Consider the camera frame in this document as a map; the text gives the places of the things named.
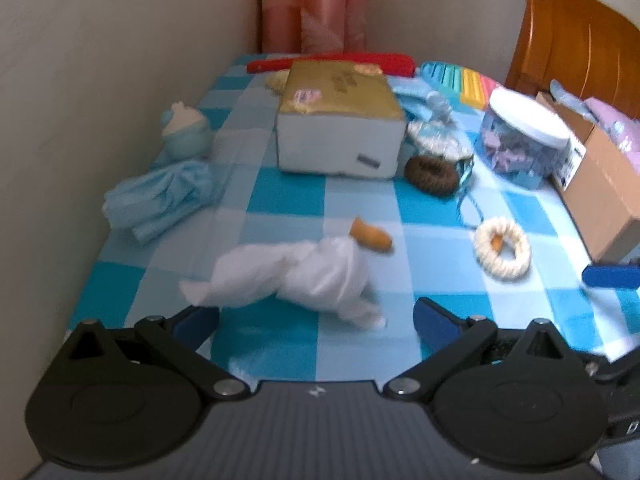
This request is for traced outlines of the orange finger cot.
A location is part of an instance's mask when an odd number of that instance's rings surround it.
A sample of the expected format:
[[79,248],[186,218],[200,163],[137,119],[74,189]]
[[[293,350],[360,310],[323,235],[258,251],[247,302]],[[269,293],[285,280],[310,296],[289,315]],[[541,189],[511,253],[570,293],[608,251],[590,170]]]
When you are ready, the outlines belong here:
[[390,252],[393,249],[393,239],[386,231],[364,222],[356,217],[352,222],[349,235],[361,246],[375,252]]
[[491,248],[495,251],[495,252],[501,252],[502,251],[502,246],[503,246],[503,237],[500,234],[495,234],[491,241]]

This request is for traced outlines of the white cloth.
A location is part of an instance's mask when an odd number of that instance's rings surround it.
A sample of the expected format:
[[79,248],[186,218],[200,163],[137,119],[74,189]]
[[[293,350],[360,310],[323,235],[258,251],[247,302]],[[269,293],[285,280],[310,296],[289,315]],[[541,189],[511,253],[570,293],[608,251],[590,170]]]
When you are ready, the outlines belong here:
[[381,308],[362,296],[368,283],[366,258],[342,236],[241,245],[216,260],[209,281],[182,281],[179,289],[194,307],[239,308],[275,296],[360,330],[382,330]]

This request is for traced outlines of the blue face mask bundle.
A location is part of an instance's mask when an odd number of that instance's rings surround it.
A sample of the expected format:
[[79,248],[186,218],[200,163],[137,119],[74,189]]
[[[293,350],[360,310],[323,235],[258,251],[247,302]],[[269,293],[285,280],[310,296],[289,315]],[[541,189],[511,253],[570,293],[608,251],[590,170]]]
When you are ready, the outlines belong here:
[[190,159],[123,180],[104,195],[102,212],[112,230],[127,230],[140,245],[200,209],[216,204],[228,172]]

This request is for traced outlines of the brown scrunchie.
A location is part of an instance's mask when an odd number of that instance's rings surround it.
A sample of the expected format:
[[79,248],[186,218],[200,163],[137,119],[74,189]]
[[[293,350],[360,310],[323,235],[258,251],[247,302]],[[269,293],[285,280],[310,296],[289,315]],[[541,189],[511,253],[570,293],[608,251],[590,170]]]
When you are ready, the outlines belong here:
[[427,155],[410,157],[404,176],[419,191],[437,197],[450,196],[459,186],[457,169],[451,162]]

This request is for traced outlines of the cardboard box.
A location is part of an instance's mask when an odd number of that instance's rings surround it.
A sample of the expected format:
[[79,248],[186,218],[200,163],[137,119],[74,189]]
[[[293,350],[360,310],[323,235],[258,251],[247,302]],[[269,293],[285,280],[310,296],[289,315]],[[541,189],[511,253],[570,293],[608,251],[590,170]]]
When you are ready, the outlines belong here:
[[553,183],[595,262],[628,263],[639,257],[639,175],[608,135],[540,92],[574,133],[570,154]]

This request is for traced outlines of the blue checked tablecloth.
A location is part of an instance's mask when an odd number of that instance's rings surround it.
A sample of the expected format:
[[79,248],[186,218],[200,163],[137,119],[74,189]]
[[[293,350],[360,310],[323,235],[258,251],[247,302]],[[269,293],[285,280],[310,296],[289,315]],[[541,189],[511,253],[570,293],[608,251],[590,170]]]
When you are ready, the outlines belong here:
[[[616,359],[639,342],[639,295],[582,284],[589,262],[555,189],[519,188],[474,166],[471,194],[485,220],[458,221],[456,202],[425,195],[405,179],[370,181],[284,174],[272,130],[277,98],[239,58],[203,96],[214,127],[215,162],[228,172],[224,196],[147,245],[113,232],[82,291],[72,322],[129,326],[184,308],[184,278],[205,281],[236,245],[320,240],[360,217],[393,237],[389,254],[367,253],[368,298],[387,318],[363,332],[334,318],[267,298],[229,310],[201,354],[248,380],[386,382],[427,355],[413,328],[427,296],[459,316],[507,328],[551,320],[574,347]],[[491,248],[503,237],[501,252]]]

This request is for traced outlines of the purple floral pillow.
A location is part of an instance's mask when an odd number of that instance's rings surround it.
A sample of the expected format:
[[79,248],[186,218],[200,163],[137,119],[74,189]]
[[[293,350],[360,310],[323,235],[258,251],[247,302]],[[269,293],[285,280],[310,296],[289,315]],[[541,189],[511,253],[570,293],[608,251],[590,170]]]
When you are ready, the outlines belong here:
[[639,153],[639,125],[617,108],[594,98],[585,100],[586,107],[597,119],[618,149],[625,154]]

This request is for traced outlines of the clear jar white lid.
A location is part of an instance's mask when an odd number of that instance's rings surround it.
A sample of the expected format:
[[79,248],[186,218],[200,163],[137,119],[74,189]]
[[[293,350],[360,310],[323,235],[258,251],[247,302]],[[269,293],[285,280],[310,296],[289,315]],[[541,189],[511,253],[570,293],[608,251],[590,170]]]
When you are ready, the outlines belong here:
[[474,148],[494,174],[536,190],[561,165],[571,134],[550,108],[525,94],[497,87],[489,97]]

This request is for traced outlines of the blue white plush toy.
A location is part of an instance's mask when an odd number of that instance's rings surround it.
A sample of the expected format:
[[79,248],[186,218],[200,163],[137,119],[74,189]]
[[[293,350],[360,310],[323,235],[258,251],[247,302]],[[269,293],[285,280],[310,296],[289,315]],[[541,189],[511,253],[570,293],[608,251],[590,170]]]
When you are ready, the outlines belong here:
[[208,119],[196,108],[175,102],[160,114],[162,144],[172,162],[206,157],[213,146]]

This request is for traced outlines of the blue bed quilt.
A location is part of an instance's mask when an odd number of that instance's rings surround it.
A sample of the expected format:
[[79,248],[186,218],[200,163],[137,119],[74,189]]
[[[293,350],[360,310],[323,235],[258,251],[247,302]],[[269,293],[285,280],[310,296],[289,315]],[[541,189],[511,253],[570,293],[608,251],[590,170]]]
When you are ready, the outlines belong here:
[[593,124],[597,122],[596,116],[591,113],[587,104],[579,99],[578,96],[574,96],[573,93],[568,92],[559,81],[552,79],[549,84],[549,90],[555,102],[565,106],[581,118],[588,120],[588,122],[592,122]]

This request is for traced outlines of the gold wrapped tissue pack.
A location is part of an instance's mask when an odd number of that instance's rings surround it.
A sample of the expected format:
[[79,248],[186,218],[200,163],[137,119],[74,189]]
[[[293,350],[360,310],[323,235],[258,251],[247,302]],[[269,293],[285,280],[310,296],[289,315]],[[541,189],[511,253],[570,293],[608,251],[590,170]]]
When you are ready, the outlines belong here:
[[296,61],[276,117],[280,170],[388,180],[406,116],[380,66]]

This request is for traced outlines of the packaged blue masks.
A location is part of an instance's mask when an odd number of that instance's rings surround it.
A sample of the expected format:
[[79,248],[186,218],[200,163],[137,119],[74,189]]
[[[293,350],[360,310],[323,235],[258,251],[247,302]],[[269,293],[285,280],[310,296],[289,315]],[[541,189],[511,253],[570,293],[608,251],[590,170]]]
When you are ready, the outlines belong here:
[[417,84],[395,84],[392,90],[400,107],[412,120],[443,124],[452,121],[449,100],[424,81]]

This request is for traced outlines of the rainbow pop-it toy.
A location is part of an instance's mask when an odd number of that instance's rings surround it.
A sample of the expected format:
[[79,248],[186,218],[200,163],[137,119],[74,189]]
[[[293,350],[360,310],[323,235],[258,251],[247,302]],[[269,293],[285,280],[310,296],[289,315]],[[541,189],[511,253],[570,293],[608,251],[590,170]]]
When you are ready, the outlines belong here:
[[476,70],[445,62],[423,63],[416,73],[440,92],[449,92],[460,103],[476,110],[484,110],[491,93],[500,87],[497,81]]

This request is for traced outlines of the wooden headboard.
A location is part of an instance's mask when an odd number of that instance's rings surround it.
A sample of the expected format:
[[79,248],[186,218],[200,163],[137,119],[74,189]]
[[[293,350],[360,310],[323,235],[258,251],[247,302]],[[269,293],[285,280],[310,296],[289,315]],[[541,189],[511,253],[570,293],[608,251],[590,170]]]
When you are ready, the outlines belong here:
[[506,88],[534,96],[551,81],[639,117],[639,29],[600,0],[526,0]]

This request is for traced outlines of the pink gold curtain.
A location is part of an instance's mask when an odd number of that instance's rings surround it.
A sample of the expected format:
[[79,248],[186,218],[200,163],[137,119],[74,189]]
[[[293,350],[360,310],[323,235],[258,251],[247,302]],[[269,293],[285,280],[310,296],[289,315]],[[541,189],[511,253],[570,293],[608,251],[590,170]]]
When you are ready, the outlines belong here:
[[262,0],[262,50],[363,51],[367,10],[368,0]]

